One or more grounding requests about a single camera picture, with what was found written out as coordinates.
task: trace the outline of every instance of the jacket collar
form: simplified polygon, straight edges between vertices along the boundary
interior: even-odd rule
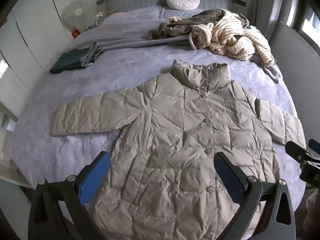
[[[217,90],[231,81],[227,63],[195,65],[176,59],[173,76],[182,84],[194,90]]]

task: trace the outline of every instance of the jacket sleeve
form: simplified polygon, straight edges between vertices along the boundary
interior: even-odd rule
[[[273,103],[256,98],[247,90],[244,92],[253,112],[269,131],[273,140],[283,145],[288,141],[294,141],[306,148],[302,124],[298,118],[282,111],[279,106]]]
[[[145,107],[143,93],[137,89],[119,89],[84,97],[56,110],[52,135],[119,129],[134,121]]]

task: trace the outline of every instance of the red flower sticker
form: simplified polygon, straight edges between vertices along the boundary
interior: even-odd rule
[[[8,22],[8,19],[5,19],[5,20],[3,21],[3,24],[2,24],[1,26],[5,25],[7,22]]]

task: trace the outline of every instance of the round fan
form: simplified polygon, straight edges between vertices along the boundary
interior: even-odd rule
[[[80,32],[87,29],[91,16],[88,3],[81,0],[70,3],[62,13],[63,20]]]

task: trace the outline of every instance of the brown garment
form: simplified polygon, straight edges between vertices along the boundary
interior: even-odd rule
[[[239,206],[216,174],[215,153],[274,182],[280,165],[271,139],[305,147],[299,119],[257,99],[220,63],[175,60],[173,75],[70,102],[57,109],[52,133],[122,127],[94,221],[105,234],[141,240],[214,240],[222,232]],[[249,230],[259,216],[260,208]]]
[[[191,26],[215,23],[221,20],[224,15],[225,10],[223,9],[209,9],[199,14],[193,15],[191,18],[181,19],[173,23],[163,22],[159,25],[158,30],[149,31],[149,38],[151,40],[156,40],[187,35],[191,30]],[[249,21],[244,15],[238,14],[238,16],[236,17],[241,20],[243,28],[249,26]]]

